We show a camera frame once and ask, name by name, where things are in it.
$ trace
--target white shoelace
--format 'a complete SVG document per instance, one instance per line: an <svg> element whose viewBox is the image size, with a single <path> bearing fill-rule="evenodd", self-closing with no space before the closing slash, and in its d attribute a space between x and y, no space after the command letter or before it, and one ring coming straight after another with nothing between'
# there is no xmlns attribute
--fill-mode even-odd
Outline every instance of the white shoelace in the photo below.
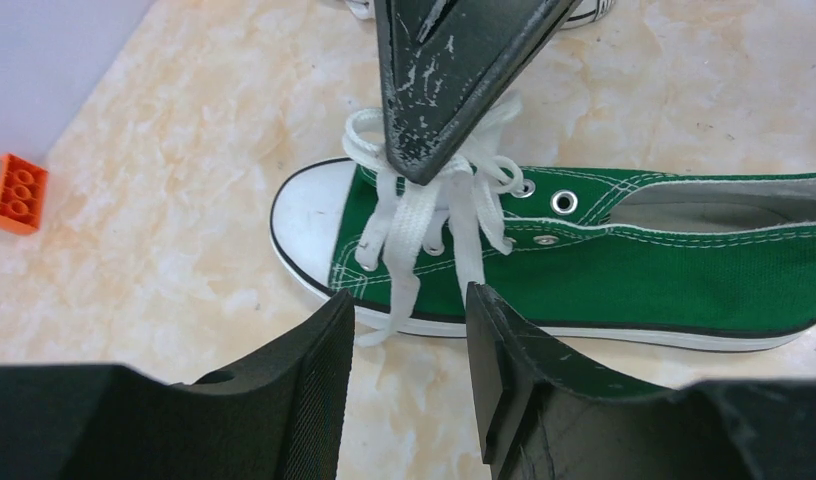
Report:
<svg viewBox="0 0 816 480"><path fill-rule="evenodd" d="M433 255L443 251L441 230L447 219L462 301L470 282L485 281L479 229L493 248L505 255L511 253L513 244L505 237L499 196L522 190L523 172L496 151L503 128L522 108L518 94L503 96L428 185L406 180L401 197L397 193L399 175L385 159L384 145L361 138L362 133L383 131L381 109L361 110L346 121L343 148L358 165L376 173L378 194L355 259L365 270L374 270L381 254L391 278L387 325L357 337L356 345L381 343L408 321L420 291L420 279L414 275L420 249ZM471 165L476 168L475 174Z"/></svg>

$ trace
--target green sneaker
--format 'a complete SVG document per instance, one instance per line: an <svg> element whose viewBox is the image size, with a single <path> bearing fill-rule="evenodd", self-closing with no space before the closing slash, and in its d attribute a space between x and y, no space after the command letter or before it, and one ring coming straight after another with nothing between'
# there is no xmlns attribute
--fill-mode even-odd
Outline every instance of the green sneaker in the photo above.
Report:
<svg viewBox="0 0 816 480"><path fill-rule="evenodd" d="M816 174L518 168L495 150L519 108L494 107L427 187L358 135L376 110L347 123L352 159L283 185L273 245L321 298L354 294L380 330L358 343L465 336L470 281L561 337L751 351L816 324Z"/></svg>

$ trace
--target white stitching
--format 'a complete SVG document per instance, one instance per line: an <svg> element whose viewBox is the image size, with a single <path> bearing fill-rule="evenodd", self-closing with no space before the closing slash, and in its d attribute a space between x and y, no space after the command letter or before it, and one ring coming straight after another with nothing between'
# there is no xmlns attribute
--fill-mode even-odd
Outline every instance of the white stitching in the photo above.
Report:
<svg viewBox="0 0 816 480"><path fill-rule="evenodd" d="M333 271L336 273L336 277L335 277L334 282L333 282L334 287L336 289L337 288L343 288L343 287L345 287L347 285L353 285L351 282L344 281L344 278L347 277L347 276L350 277L350 280L355 282L354 283L355 286L357 286L357 285L361 284L362 282L365 282L365 281L367 281L369 279L369 277L367 277L367 275L365 275L365 274L363 274L361 272L357 272L355 270L352 270L351 268L348 267L349 256L352 254L352 251L354 250L354 247L356 245L358 245L358 242L360 240L361 240L361 236L357 235L356 237L354 237L353 240L347 242L347 244L343 247L343 251L340 253L340 256L339 256L340 263L335 263L333 265L333 267L332 267Z"/></svg>
<svg viewBox="0 0 816 480"><path fill-rule="evenodd" d="M575 241L575 242L566 242L566 243L561 244L561 245L548 245L548 246L531 247L531 248L517 248L515 251L516 252L534 252L534 251L538 251L538 250L553 250L553 249L557 249L557 248L563 248L563 247L569 247L569 246L572 246L572 245L576 245L576 244L584 242L586 240L587 239L582 239L582 240L578 240L578 241ZM483 259L484 258L495 257L495 256L498 256L498 255L502 255L502 253L500 253L499 251L494 250L494 249L488 249L488 250L485 250L485 251L482 252L482 258ZM447 270L447 269L450 268L451 263L454 263L454 262L452 262L452 261L440 262L440 263L434 264L434 266L436 268L432 268L432 269L428 269L428 267L430 267L432 265L426 265L425 267L423 267L425 270L420 272L419 269L418 269L418 271L414 272L414 275L416 275L417 277L422 277L424 275L428 275L429 273L438 272L438 271L441 271L441 270ZM364 288L366 288L367 285L377 285L377 284L380 284L380 283L390 283L390 275L380 275L378 277L367 278Z"/></svg>
<svg viewBox="0 0 816 480"><path fill-rule="evenodd" d="M637 242L643 243L651 243L653 245L661 245L664 247L675 247L675 248L725 248L725 247L739 247L744 245L760 245L763 243L770 243L770 242L780 242L782 240L793 240L793 239L806 239L806 238L816 238L816 233L803 233L803 234L780 234L780 235L768 235L765 237L759 237L756 239L745 241L746 239L734 239L732 242L726 243L713 243L715 240L681 240L681 239L672 239L672 240L681 240L684 242L692 242L697 243L695 245L680 245L678 243L665 243L665 242L658 242L653 240L649 237L644 236L637 236L636 234L627 234L627 233L613 233L613 236L626 238L628 240L633 240Z"/></svg>
<svg viewBox="0 0 816 480"><path fill-rule="evenodd" d="M375 177L375 175L373 175L372 171L367 170L366 168L363 168L363 167L360 167L360 169L361 169L361 175L363 175L364 177L369 179L371 182L375 183L376 177Z"/></svg>
<svg viewBox="0 0 816 480"><path fill-rule="evenodd" d="M342 262L342 259L345 258L345 256L346 256L346 249L349 248L354 243L356 243L357 242L356 239L353 239L353 240L350 240L349 242L347 242L346 245L343 246L343 250L340 251L340 255L337 255L338 261L335 261L335 262L332 263L331 275L330 275L330 278L329 278L329 285L333 285L335 289L339 289L343 285L342 279L343 279L343 269L345 268L345 265L341 264L341 262Z"/></svg>
<svg viewBox="0 0 816 480"><path fill-rule="evenodd" d="M535 226L513 225L513 226L509 226L508 228L506 228L506 231L508 231L508 230L513 230L513 231L517 231L517 232L539 232L539 233L544 233L544 234L557 233L559 235L568 235L568 233L566 231L559 230L557 228L547 230L546 227L540 228L537 225L535 225ZM569 236L575 236L575 237L585 239L585 238L594 238L594 237L599 236L599 235L594 235L594 236L591 236L591 237L582 237L582 236L579 236L577 234L571 234ZM341 270L343 270L345 272L354 273L354 274L356 274L358 276L362 276L362 277L366 278L367 280L377 280L379 278L389 277L389 274L382 274L382 275L377 275L377 276L367 276L364 273L358 272L358 271L353 270L353 269L348 267L349 256L352 253L350 249L355 247L358 244L359 241L360 241L360 236L353 237L353 240L350 240L343 247L343 250L341 251L340 255L338 255L339 260L334 263L334 267L332 267L332 268L334 268L336 270L335 267L339 267ZM517 251L524 251L524 250L525 249L523 249L523 248L518 248L517 249ZM494 250L491 250L491 249L485 250L485 252L491 252L491 251L494 251ZM424 265L422 267L419 267L414 271L414 273L419 275L419 274L426 273L428 271L428 269L430 269L430 268L433 268L433 267L447 268L447 267L449 267L450 265L452 265L454 263L455 263L454 259L443 260L443 261L440 261L440 262L437 262L437 263L432 263L432 264L429 264L429 265Z"/></svg>
<svg viewBox="0 0 816 480"><path fill-rule="evenodd" d="M598 217L600 214L602 214L603 211L605 211L606 207L610 206L614 202L614 200L616 200L617 197L619 197L621 194L623 193L631 194L632 192L638 190L638 188L640 188L638 185L641 182L665 178L667 176L669 175L664 173L642 173L640 175L635 175L633 177L630 177L626 180L619 182L617 185L614 186L614 188L605 192L601 197L599 197L599 199L596 202L594 202L593 205L591 205L591 208L589 208L588 211L585 212L585 214L582 216L581 221L588 222L593 218Z"/></svg>
<svg viewBox="0 0 816 480"><path fill-rule="evenodd" d="M520 167L520 168L523 171L537 173L539 175L547 175L547 176L562 175L562 176L568 176L568 177L579 178L579 179L584 179L584 180L595 180L597 182L606 183L606 184L611 185L611 186L617 185L618 183L620 183L622 181L622 180L618 180L618 179L612 178L612 177L597 175L595 173L585 173L585 172L577 172L577 171L570 171L570 170L560 170L560 169L554 169L552 167L549 167L549 168L547 168L547 167Z"/></svg>

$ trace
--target silver eyelet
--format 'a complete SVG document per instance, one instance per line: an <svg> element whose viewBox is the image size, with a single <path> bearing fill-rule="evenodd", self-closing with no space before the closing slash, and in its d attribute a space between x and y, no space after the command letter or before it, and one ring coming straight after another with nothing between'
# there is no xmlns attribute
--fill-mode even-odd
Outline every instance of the silver eyelet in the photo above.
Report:
<svg viewBox="0 0 816 480"><path fill-rule="evenodd" d="M443 252L446 250L446 247L441 245L440 248L433 248L433 247L423 245L423 250L426 253L428 253L429 255L433 256L433 257L439 257L439 256L443 255Z"/></svg>
<svg viewBox="0 0 816 480"><path fill-rule="evenodd" d="M570 215L579 206L579 197L570 190L559 190L552 195L550 201L552 211L558 215Z"/></svg>
<svg viewBox="0 0 816 480"><path fill-rule="evenodd" d="M535 193L535 182L527 178L523 180L523 188L521 190L511 192L511 195L514 198L527 198L531 197L533 193Z"/></svg>
<svg viewBox="0 0 816 480"><path fill-rule="evenodd" d="M558 237L554 235L539 235L532 240L538 245L555 245L558 243Z"/></svg>

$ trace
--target beige marble surface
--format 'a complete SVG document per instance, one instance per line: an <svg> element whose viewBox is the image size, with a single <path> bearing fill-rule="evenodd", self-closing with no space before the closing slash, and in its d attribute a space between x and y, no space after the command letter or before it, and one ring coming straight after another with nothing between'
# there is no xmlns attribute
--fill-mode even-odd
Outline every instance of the beige marble surface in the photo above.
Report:
<svg viewBox="0 0 816 480"><path fill-rule="evenodd" d="M0 363L187 382L305 318L270 202L378 103L373 30L334 0L158 0L46 159L42 231L0 232ZM524 164L816 171L816 0L619 0L516 86ZM816 376L816 327L739 355L570 343L671 386ZM477 445L463 340L356 349L339 478L489 478Z"/></svg>

